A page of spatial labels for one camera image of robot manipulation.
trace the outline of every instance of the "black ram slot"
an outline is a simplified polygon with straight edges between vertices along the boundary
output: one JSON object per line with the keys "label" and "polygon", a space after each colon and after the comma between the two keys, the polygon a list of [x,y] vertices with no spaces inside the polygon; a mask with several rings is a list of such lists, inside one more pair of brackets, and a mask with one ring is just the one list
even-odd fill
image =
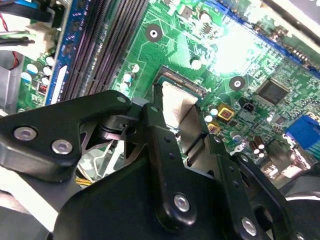
{"label": "black ram slot", "polygon": [[103,55],[93,72],[94,82],[88,86],[87,93],[94,94],[106,90],[114,78],[120,61],[137,30],[138,24],[145,13],[148,0],[125,1],[125,9],[116,14],[112,26],[112,34],[107,38]]}
{"label": "black ram slot", "polygon": [[96,42],[105,24],[105,18],[111,9],[112,3],[112,0],[96,0],[90,8],[84,24],[82,38],[77,48],[77,55],[71,68],[72,71],[69,73],[67,86],[63,91],[63,101],[73,99],[77,96],[83,76],[90,63]]}

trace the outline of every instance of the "green circuit board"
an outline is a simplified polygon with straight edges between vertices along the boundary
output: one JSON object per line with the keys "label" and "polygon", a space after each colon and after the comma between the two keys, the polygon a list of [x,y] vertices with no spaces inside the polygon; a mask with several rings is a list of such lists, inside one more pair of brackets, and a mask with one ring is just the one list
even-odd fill
{"label": "green circuit board", "polygon": [[[189,18],[182,13],[185,7],[192,9]],[[201,11],[210,15],[211,22],[199,20]],[[163,36],[157,42],[147,38],[150,25],[161,28]],[[193,69],[192,59],[201,61],[200,69]],[[319,79],[203,2],[181,0],[172,10],[167,1],[151,0],[112,88],[130,98],[145,97],[162,66],[207,90],[200,103],[203,111],[221,103],[232,107],[235,126],[217,121],[229,152],[239,145],[231,138],[233,131],[239,131],[244,141],[261,136],[269,143],[281,140],[284,130],[301,115],[320,112]],[[135,72],[135,77],[129,89],[123,91],[121,83],[128,72]],[[245,79],[245,85],[241,90],[232,90],[230,80],[237,76]],[[276,105],[256,99],[258,89],[271,79],[288,91]],[[241,97],[253,101],[253,112],[241,108]]]}
{"label": "green circuit board", "polygon": [[[36,61],[25,57],[23,62],[23,73],[30,73],[27,70],[27,65],[32,64],[34,62],[39,62],[43,66],[46,65],[46,57],[50,56],[52,53],[55,52],[55,49],[49,50],[49,52],[46,52],[42,56],[40,56]],[[19,90],[19,96],[18,96],[18,102],[17,102],[17,112],[24,112],[36,108],[43,107],[45,105],[45,93],[39,92],[39,83],[41,82],[41,79],[44,77],[44,73],[40,70],[36,75],[32,76],[32,81],[24,81],[23,78],[21,78],[20,83],[20,90]]]}

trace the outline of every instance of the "integrated circuit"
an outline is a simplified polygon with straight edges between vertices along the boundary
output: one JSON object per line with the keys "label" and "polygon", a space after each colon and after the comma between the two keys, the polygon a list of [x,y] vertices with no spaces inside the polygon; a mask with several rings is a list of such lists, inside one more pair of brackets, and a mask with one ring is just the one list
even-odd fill
{"label": "integrated circuit", "polygon": [[281,86],[279,83],[274,80],[267,80],[257,91],[258,99],[266,101],[271,105],[275,106],[280,103],[286,95],[289,93],[289,90],[284,86]]}

